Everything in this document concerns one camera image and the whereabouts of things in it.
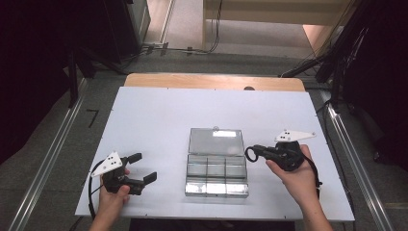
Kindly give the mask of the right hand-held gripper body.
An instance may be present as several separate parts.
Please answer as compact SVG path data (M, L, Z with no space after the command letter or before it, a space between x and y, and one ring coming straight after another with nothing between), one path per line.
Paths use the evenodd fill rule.
M275 146L270 150L270 159L285 171L298 169L304 162L299 141L314 138L315 132L285 129L274 139Z

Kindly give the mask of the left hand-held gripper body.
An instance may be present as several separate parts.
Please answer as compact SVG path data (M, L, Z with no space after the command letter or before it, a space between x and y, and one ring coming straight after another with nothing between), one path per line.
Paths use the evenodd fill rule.
M121 186L126 185L130 187L129 194L141 195L144 188L143 181L130 179L125 173L126 165L129 164L128 157L120 157L114 151L95 166L90 176L102 176L109 193L116 193Z

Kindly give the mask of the clear plastic compartment box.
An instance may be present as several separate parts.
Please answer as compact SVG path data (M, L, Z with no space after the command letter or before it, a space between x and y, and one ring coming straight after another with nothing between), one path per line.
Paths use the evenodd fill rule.
M185 195L249 196L241 130L191 128Z

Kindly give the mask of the person's left hand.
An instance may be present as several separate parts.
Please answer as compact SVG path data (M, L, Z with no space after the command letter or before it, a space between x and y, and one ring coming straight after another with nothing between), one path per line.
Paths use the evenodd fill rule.
M130 199L129 191L130 187L123 185L117 192L108 192L104 182L101 182L98 211L94 220L105 223L115 222L124 204Z

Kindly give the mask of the person's right hand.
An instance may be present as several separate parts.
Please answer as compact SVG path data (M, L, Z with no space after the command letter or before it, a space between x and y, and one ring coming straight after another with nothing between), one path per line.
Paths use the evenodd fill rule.
M302 210L311 209L319 205L315 174L307 161L293 171L285 171L272 160L266 160L267 166L276 174L289 194Z

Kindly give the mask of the white table board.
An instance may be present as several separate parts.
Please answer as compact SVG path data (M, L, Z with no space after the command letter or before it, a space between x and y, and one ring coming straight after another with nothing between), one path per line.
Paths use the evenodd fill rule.
M331 221L354 218L333 158L305 91L119 89L94 159L115 151L141 153L128 168L133 177L157 172L157 180L134 196L122 214L128 218L296 220L300 209L263 160L248 165L246 198L185 194L192 128L238 129L245 145L272 146L283 130L311 133L305 144L322 183L319 201Z

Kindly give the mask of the black metal stand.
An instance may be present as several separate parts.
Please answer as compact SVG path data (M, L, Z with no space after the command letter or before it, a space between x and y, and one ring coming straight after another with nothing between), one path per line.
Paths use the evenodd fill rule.
M129 72L118 67L102 56L87 47L71 46L67 48L67 68L68 68L68 83L70 101L69 108L79 100L77 69L80 69L85 78L93 78L96 70L92 65L92 61L97 61L107 67L108 69L121 74L128 75Z
M344 77L347 60L352 56L355 44L361 40L361 32L366 30L364 27L365 20L369 8L375 1L361 0L355 12L327 51L312 60L305 61L300 66L283 72L280 77L293 78L301 72L318 65L319 70L315 75L315 79L318 83L326 83L329 79L332 80L329 104L337 109L340 102L341 81Z

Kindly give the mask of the dark curtain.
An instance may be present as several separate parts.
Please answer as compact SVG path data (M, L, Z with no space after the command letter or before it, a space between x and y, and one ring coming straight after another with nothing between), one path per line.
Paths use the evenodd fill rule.
M408 171L408 0L363 1L343 97L370 134L374 160Z
M0 0L0 165L69 91L67 48L81 43L94 0Z

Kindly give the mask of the beige wooden platform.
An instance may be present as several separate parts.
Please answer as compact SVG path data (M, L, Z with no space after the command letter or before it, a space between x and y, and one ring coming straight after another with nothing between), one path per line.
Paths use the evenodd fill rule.
M203 17L221 20L331 25L351 0L202 0Z

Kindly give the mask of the dark cabinet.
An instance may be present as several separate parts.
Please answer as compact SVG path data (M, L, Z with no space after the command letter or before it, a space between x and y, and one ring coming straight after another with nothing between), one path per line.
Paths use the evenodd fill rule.
M147 0L103 0L114 38L114 60L139 54L151 22Z

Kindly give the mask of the metal floor rail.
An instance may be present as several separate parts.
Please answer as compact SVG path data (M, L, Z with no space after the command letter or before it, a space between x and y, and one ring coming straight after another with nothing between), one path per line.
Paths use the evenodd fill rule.
M374 223L378 231L395 231L385 208L374 188L370 177L360 160L359 154L356 151L349 134L346 131L342 117L339 113L335 111L333 106L330 104L331 94L327 91L320 91L321 99L326 103L324 108L330 117L330 120L334 126L336 134L342 144L344 154L348 159L348 162L352 168L354 177L361 189L361 192L366 200L366 203L370 209L371 215L373 217Z
M7 231L24 231L24 228L26 227L31 214L38 203L40 194L44 189L52 168L54 167L54 164L56 163L60 155L72 124L83 104L88 86L89 81L83 78L79 85L78 99L73 104L73 106L65 113L64 119L58 129L58 132L54 137L50 147L48 148L47 153L43 161L41 162L41 165L39 166L39 169L32 183L30 184L28 190L24 193L22 201L18 206L18 210Z

